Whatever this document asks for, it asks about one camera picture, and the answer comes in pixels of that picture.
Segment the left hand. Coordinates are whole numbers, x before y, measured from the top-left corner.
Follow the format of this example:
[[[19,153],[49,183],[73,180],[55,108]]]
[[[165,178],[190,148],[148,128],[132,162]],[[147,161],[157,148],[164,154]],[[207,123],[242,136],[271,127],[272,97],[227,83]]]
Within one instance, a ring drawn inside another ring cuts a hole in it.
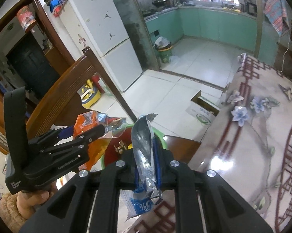
[[[18,192],[16,206],[19,214],[29,219],[35,213],[35,207],[48,201],[57,191],[56,182],[53,182],[49,190]]]

